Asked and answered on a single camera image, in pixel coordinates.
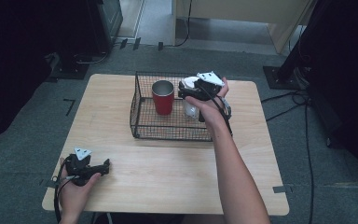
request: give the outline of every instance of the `person's left hand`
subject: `person's left hand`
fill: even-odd
[[[66,167],[64,166],[62,169],[61,179],[66,178],[68,173],[66,171]],[[79,187],[72,183],[67,183],[70,180],[63,180],[60,184],[60,189],[63,185],[65,185],[61,189],[60,193],[60,204],[62,207],[62,223],[77,223],[82,213],[83,209],[86,206],[87,200],[89,199],[92,187],[94,187],[95,183],[100,178],[101,174],[97,173],[93,175],[89,182],[83,187]]]

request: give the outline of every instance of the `stand base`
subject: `stand base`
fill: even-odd
[[[294,74],[287,80],[280,81],[277,76],[279,69],[280,67],[263,66],[264,75],[266,76],[268,85],[271,89],[301,90]]]
[[[76,63],[73,67],[62,68],[62,63],[58,62],[49,78],[84,79],[88,69],[89,65],[86,63]]]

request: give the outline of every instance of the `red cup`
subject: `red cup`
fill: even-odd
[[[169,115],[173,106],[173,84],[167,80],[159,80],[152,86],[153,101],[156,112],[160,115]]]

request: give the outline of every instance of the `wire basket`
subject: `wire basket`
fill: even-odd
[[[179,82],[194,74],[136,72],[135,93],[131,103],[130,126],[132,136],[142,139],[182,140],[211,142],[205,123],[185,114],[183,99],[178,97]],[[174,86],[172,113],[161,116],[156,112],[152,85],[158,80],[168,80]]]

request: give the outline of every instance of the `gray carpet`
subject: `gray carpet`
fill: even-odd
[[[132,50],[128,45],[114,48],[104,61],[92,64],[84,80],[43,83],[0,135],[0,223],[55,222],[54,213],[42,208],[46,188],[40,182],[54,171],[90,75],[215,71],[230,79],[255,82],[260,98],[265,99],[287,91],[270,90],[262,66],[280,66],[284,60],[282,56],[199,49],[158,51],[143,45]],[[71,103],[63,99],[76,100],[68,116]],[[293,105],[290,97],[267,102],[263,104],[265,116],[270,118]],[[283,184],[292,190],[287,193],[289,215],[271,217],[272,223],[308,223],[310,217],[304,115],[301,106],[268,122]],[[315,180],[313,223],[358,223],[358,160],[345,149],[326,147],[324,129],[311,107],[308,117]],[[90,223],[90,215],[84,213],[80,223]]]

